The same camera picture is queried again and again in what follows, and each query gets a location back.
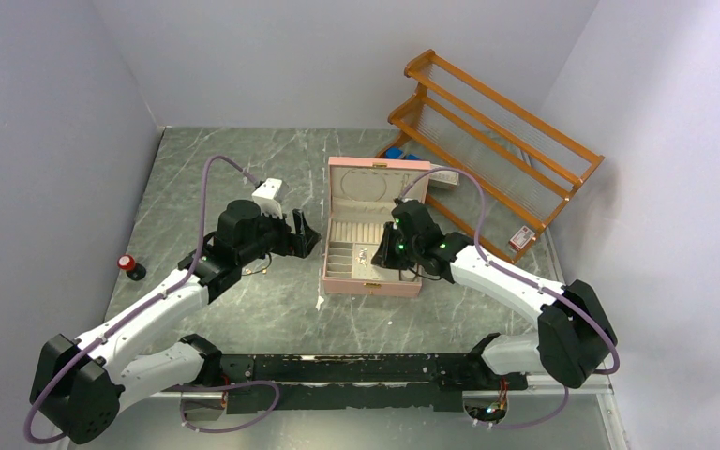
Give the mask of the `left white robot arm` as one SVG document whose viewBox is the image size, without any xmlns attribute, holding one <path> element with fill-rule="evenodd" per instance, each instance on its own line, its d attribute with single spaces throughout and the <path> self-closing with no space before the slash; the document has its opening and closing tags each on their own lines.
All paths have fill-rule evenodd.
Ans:
<svg viewBox="0 0 720 450">
<path fill-rule="evenodd" d="M 232 201 L 216 229 L 204 232 L 151 292 L 76 338 L 58 334 L 49 339 L 37 361 L 23 424 L 26 440 L 88 443 L 119 413 L 157 392 L 224 386 L 222 353 L 204 337 L 191 334 L 150 355 L 143 350 L 238 283 L 248 264 L 269 255 L 305 259 L 321 236 L 301 210 L 293 210 L 292 218 L 289 224 L 253 201 Z"/>
</svg>

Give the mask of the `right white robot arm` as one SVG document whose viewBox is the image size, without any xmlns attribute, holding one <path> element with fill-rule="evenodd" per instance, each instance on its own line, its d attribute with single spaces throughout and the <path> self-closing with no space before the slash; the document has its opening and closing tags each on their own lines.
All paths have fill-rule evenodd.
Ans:
<svg viewBox="0 0 720 450">
<path fill-rule="evenodd" d="M 444 233 L 419 201 L 396 202 L 372 262 L 385 269 L 417 269 L 430 280 L 473 289 L 531 324 L 530 334 L 489 337 L 474 347 L 468 373 L 478 387 L 492 387 L 504 375 L 538 373 L 577 389 L 601 373 L 616 348 L 591 285 L 538 277 L 492 255 L 466 234 Z"/>
</svg>

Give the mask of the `pink jewelry box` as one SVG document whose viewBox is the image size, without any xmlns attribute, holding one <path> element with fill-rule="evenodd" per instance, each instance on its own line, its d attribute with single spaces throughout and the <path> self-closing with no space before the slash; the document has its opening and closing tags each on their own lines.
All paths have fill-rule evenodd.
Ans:
<svg viewBox="0 0 720 450">
<path fill-rule="evenodd" d="M 324 245 L 322 285 L 327 293 L 417 296 L 422 280 L 410 271 L 376 267 L 372 257 L 392 219 L 395 199 L 426 199 L 431 169 L 424 160 L 330 157 L 327 161 L 329 218 Z M 368 250 L 367 266 L 355 261 L 357 247 Z"/>
</svg>

